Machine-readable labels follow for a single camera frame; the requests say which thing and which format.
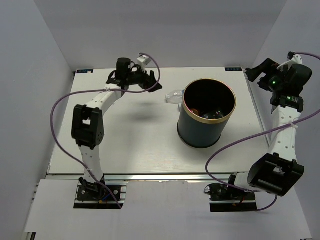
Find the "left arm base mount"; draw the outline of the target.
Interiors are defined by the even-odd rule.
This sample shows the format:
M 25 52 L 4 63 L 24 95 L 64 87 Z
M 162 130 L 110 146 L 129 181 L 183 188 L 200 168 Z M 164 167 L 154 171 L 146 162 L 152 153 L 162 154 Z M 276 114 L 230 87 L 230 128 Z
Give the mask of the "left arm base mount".
M 128 182 L 107 181 L 106 186 L 111 190 L 112 194 L 118 201 L 119 205 L 123 207 Z M 74 209 L 85 210 L 120 210 L 117 202 L 111 196 L 110 192 L 103 187 L 99 187 L 100 193 L 88 190 L 80 182 L 77 184 Z

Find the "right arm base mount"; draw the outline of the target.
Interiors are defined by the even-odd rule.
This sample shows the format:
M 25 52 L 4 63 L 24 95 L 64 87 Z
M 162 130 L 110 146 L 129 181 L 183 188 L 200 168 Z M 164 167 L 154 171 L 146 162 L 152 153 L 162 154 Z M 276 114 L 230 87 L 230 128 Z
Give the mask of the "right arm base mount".
M 256 195 L 252 190 L 240 190 L 221 183 L 207 185 L 204 194 L 209 196 L 212 213 L 256 212 Z

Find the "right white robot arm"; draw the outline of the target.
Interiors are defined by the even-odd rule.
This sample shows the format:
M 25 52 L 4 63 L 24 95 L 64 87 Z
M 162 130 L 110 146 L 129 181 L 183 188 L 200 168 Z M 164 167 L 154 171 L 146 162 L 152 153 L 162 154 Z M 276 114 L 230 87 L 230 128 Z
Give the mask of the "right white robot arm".
M 242 196 L 244 190 L 263 191 L 283 197 L 304 174 L 304 166 L 297 163 L 297 127 L 292 124 L 299 120 L 304 109 L 300 94 L 310 80 L 312 70 L 303 65 L 300 55 L 294 54 L 282 64 L 268 58 L 245 74 L 250 82 L 259 80 L 261 89 L 272 92 L 272 127 L 289 126 L 271 134 L 268 152 L 249 172 L 232 175 L 225 192 L 233 200 Z

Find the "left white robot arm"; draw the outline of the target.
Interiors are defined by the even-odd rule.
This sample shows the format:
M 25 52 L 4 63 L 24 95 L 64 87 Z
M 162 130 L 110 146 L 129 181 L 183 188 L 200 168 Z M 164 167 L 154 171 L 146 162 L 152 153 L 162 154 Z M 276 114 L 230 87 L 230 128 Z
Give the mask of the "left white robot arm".
M 152 58 L 146 54 L 140 54 L 137 62 L 132 62 L 126 57 L 119 58 L 116 69 L 108 76 L 103 91 L 87 104 L 78 104 L 73 109 L 71 137 L 75 140 L 85 165 L 84 176 L 79 182 L 96 200 L 103 198 L 106 193 L 99 153 L 99 146 L 105 136 L 104 114 L 129 92 L 130 86 L 137 85 L 149 93 L 162 89 L 154 71 L 146 70 L 150 62 Z

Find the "orange plastic bottle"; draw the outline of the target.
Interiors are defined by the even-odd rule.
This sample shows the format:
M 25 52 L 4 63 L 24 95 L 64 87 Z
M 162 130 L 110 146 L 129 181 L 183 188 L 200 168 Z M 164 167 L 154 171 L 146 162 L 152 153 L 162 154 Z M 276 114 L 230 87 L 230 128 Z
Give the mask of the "orange plastic bottle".
M 190 111 L 191 111 L 194 115 L 200 116 L 199 110 L 197 110 L 197 109 L 195 109 L 195 108 L 192 108 L 192 109 L 190 109 Z

